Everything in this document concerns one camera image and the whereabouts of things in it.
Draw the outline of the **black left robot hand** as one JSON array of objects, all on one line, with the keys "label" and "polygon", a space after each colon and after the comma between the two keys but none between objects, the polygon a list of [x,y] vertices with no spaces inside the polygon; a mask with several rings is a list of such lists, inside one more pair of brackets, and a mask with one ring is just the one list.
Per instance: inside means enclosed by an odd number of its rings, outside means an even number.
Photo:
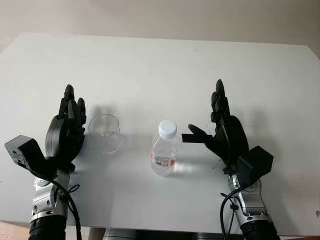
[{"label": "black left robot hand", "polygon": [[76,101],[74,88],[68,84],[45,137],[47,158],[68,174],[75,171],[72,161],[83,146],[86,120],[85,101],[81,97]]}]

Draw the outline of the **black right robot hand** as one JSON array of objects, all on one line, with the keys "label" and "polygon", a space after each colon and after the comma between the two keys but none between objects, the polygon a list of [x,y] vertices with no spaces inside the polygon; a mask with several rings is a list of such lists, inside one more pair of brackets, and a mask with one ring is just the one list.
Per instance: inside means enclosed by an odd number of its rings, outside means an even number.
[{"label": "black right robot hand", "polygon": [[181,135],[184,143],[201,143],[217,155],[225,164],[224,173],[236,171],[239,156],[249,151],[249,144],[239,119],[230,113],[228,98],[221,79],[216,82],[211,96],[211,122],[215,123],[215,134],[207,134],[199,127],[189,124],[191,134]]}]

